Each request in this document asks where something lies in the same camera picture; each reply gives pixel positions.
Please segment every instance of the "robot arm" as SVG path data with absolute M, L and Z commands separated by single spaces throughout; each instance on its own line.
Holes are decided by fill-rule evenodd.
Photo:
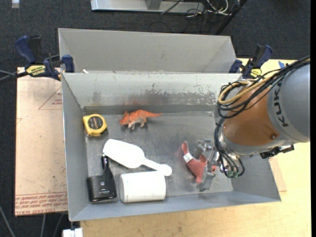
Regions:
M 219 96 L 214 144 L 228 177 L 243 174 L 243 156 L 271 157 L 310 139 L 310 57 L 268 75 L 230 83 Z

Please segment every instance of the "dark floor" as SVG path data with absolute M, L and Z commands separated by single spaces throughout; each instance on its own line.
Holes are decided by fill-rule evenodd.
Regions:
M 174 32 L 213 35 L 225 18 L 134 12 L 92 12 L 91 0 L 0 0 L 0 70 L 14 72 L 26 61 L 14 49 L 23 35 L 42 37 L 43 54 L 58 53 L 58 28 Z M 237 57 L 251 57 L 257 44 L 272 47 L 273 59 L 300 59 L 311 50 L 311 0 L 248 0 L 221 35 L 231 36 Z M 43 216 L 14 217 L 16 82 L 0 81 L 0 205 L 17 237 L 40 236 Z M 48 214 L 51 237 L 60 214 Z M 65 215 L 60 229 L 70 227 Z M 0 237 L 10 236 L 0 217 Z

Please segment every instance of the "white plastic container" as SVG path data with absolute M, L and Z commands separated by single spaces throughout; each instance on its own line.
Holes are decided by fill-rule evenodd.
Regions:
M 164 200 L 166 181 L 159 171 L 122 174 L 119 197 L 123 203 Z

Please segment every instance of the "orange toy dinosaur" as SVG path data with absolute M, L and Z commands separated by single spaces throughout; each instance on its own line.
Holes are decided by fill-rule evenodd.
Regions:
M 120 119 L 119 123 L 121 125 L 128 125 L 128 128 L 131 130 L 135 129 L 135 124 L 140 123 L 140 127 L 143 127 L 146 122 L 146 118 L 158 117 L 162 113 L 151 113 L 143 110 L 133 111 L 128 113 L 127 111 L 124 112 L 123 118 Z

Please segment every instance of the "tape measure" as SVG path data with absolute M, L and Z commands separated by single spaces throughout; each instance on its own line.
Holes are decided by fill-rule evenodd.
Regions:
M 83 116 L 82 121 L 89 136 L 98 137 L 108 128 L 105 119 L 99 114 Z

